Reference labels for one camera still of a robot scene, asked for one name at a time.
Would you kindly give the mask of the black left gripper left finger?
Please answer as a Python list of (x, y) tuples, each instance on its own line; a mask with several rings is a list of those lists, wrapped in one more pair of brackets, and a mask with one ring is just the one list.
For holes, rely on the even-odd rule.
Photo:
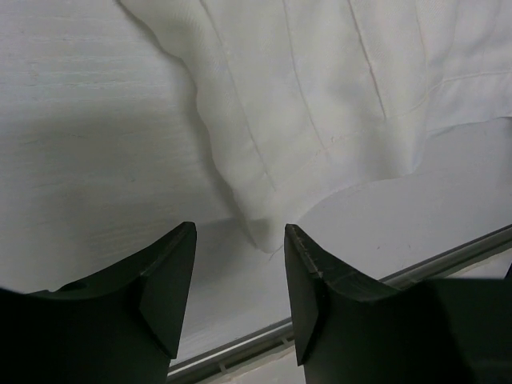
[(164, 383), (178, 354), (196, 242), (195, 224), (183, 222), (56, 291), (2, 290), (2, 382)]

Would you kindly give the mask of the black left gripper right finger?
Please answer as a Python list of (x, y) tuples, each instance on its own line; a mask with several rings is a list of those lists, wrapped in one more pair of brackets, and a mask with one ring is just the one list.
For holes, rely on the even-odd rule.
[(308, 383), (508, 383), (511, 279), (380, 282), (285, 228), (298, 364)]

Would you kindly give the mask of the white fabric skirt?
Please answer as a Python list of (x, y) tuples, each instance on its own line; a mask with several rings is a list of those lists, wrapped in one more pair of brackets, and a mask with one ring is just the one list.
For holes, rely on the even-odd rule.
[(257, 247), (339, 190), (415, 171), (431, 132), (511, 115), (508, 1), (126, 1), (197, 89)]

